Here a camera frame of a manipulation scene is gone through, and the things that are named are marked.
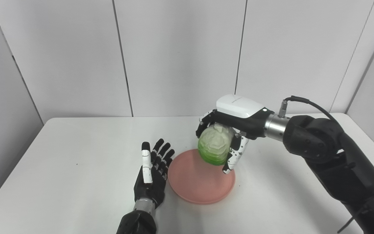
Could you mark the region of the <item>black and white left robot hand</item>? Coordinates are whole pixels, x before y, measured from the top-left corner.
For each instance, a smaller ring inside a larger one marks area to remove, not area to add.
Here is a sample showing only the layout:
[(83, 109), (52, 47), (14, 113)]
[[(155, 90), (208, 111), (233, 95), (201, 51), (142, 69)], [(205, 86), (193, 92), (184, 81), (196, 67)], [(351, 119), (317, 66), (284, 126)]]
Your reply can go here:
[(149, 199), (157, 209), (165, 199), (165, 187), (168, 179), (168, 169), (175, 154), (169, 142), (159, 139), (153, 148), (150, 148), (149, 142), (142, 143), (142, 150), (150, 153), (150, 168), (147, 172), (150, 175), (144, 176), (143, 166), (140, 168), (135, 185), (134, 200)]

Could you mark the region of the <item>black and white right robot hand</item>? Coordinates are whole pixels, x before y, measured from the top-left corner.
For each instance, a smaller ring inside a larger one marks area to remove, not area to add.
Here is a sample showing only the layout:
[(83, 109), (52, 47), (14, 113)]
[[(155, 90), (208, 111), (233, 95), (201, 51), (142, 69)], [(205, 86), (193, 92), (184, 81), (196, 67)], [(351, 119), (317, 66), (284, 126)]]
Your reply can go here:
[(266, 137), (266, 122), (275, 112), (251, 99), (228, 94), (219, 98), (216, 108), (199, 119), (196, 136), (200, 137), (211, 124), (232, 127), (234, 135), (222, 171), (229, 174), (243, 156), (249, 140)]

